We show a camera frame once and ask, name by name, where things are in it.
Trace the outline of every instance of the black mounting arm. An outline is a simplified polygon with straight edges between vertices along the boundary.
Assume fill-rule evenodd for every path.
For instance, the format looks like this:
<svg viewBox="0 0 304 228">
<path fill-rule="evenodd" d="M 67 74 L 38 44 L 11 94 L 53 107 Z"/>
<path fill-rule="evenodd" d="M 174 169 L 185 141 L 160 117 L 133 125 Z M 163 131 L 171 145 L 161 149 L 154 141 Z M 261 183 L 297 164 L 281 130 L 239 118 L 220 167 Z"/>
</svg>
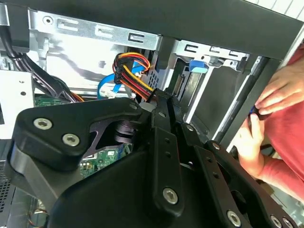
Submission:
<svg viewBox="0 0 304 228">
<path fill-rule="evenodd" d="M 156 103 L 152 112 L 127 98 L 25 110 L 6 174 L 43 201 L 48 228 L 288 227 L 283 218 L 296 227 L 220 145 L 201 143 L 175 97 L 156 91 Z M 97 141 L 134 150 L 82 180 L 79 162 Z"/>
</svg>

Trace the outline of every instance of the silver screw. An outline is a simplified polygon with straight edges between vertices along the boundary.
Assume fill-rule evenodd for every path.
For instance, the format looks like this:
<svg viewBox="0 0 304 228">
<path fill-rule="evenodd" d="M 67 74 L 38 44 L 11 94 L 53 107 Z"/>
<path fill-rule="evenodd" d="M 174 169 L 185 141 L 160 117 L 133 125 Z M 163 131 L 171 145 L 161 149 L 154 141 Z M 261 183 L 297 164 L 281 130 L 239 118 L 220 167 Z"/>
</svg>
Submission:
<svg viewBox="0 0 304 228">
<path fill-rule="evenodd" d="M 45 118 L 37 118 L 34 120 L 33 124 L 35 127 L 41 130 L 48 130 L 53 126 L 52 122 Z"/>
<path fill-rule="evenodd" d="M 188 128 L 189 131 L 192 131 L 192 132 L 193 132 L 193 127 L 192 127 L 192 126 L 187 125 L 187 128 Z"/>
<path fill-rule="evenodd" d="M 165 113 L 163 113 L 163 112 L 159 112 L 158 114 L 159 114 L 161 117 L 166 118 Z"/>
<path fill-rule="evenodd" d="M 74 134 L 65 134 L 62 137 L 62 141 L 68 146 L 77 146 L 80 143 L 80 139 Z"/>
<path fill-rule="evenodd" d="M 162 191 L 162 195 L 167 200 L 167 202 L 170 204 L 176 204 L 179 199 L 176 192 L 171 188 L 165 188 Z"/>
<path fill-rule="evenodd" d="M 49 16 L 45 16 L 43 19 L 42 19 L 43 23 L 46 24 L 46 25 L 52 25 L 53 24 L 53 19 Z"/>
<path fill-rule="evenodd" d="M 219 145 L 217 145 L 215 142 L 212 144 L 215 149 L 219 150 Z"/>
<path fill-rule="evenodd" d="M 270 216 L 270 218 L 276 227 L 282 228 L 281 222 L 275 216 L 272 215 L 272 216 Z"/>
<path fill-rule="evenodd" d="M 231 210 L 227 211 L 227 217 L 235 227 L 241 227 L 242 225 L 241 220 L 234 211 Z"/>
<path fill-rule="evenodd" d="M 288 219 L 283 217 L 283 221 L 288 226 L 288 228 L 294 228 L 294 226 L 291 224 L 291 222 Z"/>
<path fill-rule="evenodd" d="M 134 104 L 130 104 L 130 107 L 132 108 L 132 109 L 137 109 L 137 106 L 136 105 L 134 105 Z"/>
</svg>

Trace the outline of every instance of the person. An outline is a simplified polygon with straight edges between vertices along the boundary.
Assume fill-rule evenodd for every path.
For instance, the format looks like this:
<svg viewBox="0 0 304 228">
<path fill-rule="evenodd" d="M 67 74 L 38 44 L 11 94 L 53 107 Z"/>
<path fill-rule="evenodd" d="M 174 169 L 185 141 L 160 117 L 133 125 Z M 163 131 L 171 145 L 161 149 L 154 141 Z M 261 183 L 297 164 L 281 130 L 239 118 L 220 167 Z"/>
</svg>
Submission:
<svg viewBox="0 0 304 228">
<path fill-rule="evenodd" d="M 304 45 L 273 75 L 255 105 L 261 115 L 270 115 L 260 121 L 251 114 L 233 139 L 241 166 L 304 202 Z M 282 159 L 261 154 L 264 134 Z"/>
</svg>

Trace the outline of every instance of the black cable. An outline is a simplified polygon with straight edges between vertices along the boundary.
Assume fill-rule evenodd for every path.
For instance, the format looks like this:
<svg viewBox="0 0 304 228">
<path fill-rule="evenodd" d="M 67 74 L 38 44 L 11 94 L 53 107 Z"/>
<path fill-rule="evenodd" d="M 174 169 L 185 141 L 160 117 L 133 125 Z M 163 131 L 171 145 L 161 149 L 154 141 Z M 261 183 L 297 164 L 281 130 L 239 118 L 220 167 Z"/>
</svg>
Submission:
<svg viewBox="0 0 304 228">
<path fill-rule="evenodd" d="M 155 93 L 157 91 L 157 88 L 153 90 L 153 92 L 151 93 L 151 95 L 148 97 L 148 100 L 146 101 L 147 103 L 150 103 L 152 98 L 154 97 Z"/>
<path fill-rule="evenodd" d="M 76 102 L 71 91 L 62 80 L 49 75 L 26 54 L 17 53 L 13 50 L 8 26 L 0 26 L 0 38 L 8 57 L 14 62 L 16 68 L 19 71 L 27 71 L 33 74 L 35 87 L 50 97 L 55 97 L 61 100 L 66 100 L 68 98 L 68 100 Z"/>
<path fill-rule="evenodd" d="M 18 55 L 17 52 L 13 50 L 13 47 L 11 45 L 12 41 L 11 41 L 10 30 L 8 26 L 0 26 L 0 38 L 8 54 L 8 57 L 13 60 L 17 69 L 19 71 L 25 71 L 25 68 L 23 67 L 20 61 L 20 55 Z"/>
</svg>

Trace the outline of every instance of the green circuit board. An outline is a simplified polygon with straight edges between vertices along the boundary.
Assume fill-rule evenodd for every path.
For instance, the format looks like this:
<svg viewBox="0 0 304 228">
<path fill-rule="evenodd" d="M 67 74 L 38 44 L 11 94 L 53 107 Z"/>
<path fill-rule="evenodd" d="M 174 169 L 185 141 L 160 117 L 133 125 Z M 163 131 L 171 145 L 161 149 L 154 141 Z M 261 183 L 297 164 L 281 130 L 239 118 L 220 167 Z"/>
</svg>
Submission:
<svg viewBox="0 0 304 228">
<path fill-rule="evenodd" d="M 83 178 L 103 169 L 118 159 L 118 149 L 103 150 L 89 157 L 84 158 L 80 162 L 80 173 Z"/>
<path fill-rule="evenodd" d="M 48 98 L 48 97 L 43 97 L 39 96 L 35 98 L 35 107 L 44 107 L 44 106 L 52 106 L 52 105 L 62 105 L 62 101 L 53 99 L 53 98 Z"/>
</svg>

